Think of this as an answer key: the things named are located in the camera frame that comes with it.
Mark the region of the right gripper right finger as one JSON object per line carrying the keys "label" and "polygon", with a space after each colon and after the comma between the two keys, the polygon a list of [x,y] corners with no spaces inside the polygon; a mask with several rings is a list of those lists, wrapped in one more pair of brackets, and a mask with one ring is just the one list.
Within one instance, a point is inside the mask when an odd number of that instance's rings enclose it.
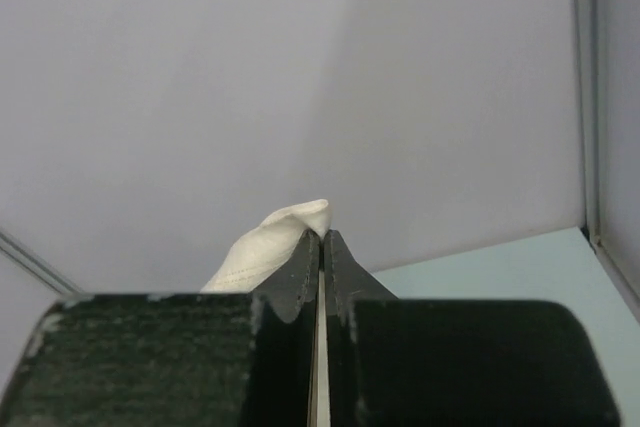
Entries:
{"label": "right gripper right finger", "polygon": [[325,235],[322,258],[330,424],[354,426],[358,392],[349,313],[357,300],[392,300],[395,295],[358,264],[340,232]]}

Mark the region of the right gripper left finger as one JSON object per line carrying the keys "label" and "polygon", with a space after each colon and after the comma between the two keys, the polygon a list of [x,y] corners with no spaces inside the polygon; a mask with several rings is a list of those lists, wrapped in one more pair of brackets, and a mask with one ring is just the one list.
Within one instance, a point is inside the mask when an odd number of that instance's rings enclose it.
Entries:
{"label": "right gripper left finger", "polygon": [[255,348],[242,426],[306,426],[312,406],[320,240],[302,234],[291,257],[253,291]]}

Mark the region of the cream white t shirt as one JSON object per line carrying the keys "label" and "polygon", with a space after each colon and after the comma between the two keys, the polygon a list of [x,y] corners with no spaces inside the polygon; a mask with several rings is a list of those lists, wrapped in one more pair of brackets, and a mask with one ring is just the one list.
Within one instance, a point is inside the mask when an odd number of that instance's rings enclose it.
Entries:
{"label": "cream white t shirt", "polygon": [[[325,199],[274,211],[232,245],[223,264],[202,287],[202,292],[252,293],[291,257],[298,240],[307,231],[317,234],[321,256],[322,242],[331,227],[331,219],[331,207]],[[320,264],[318,287],[312,406],[306,426],[330,425],[325,282]]]}

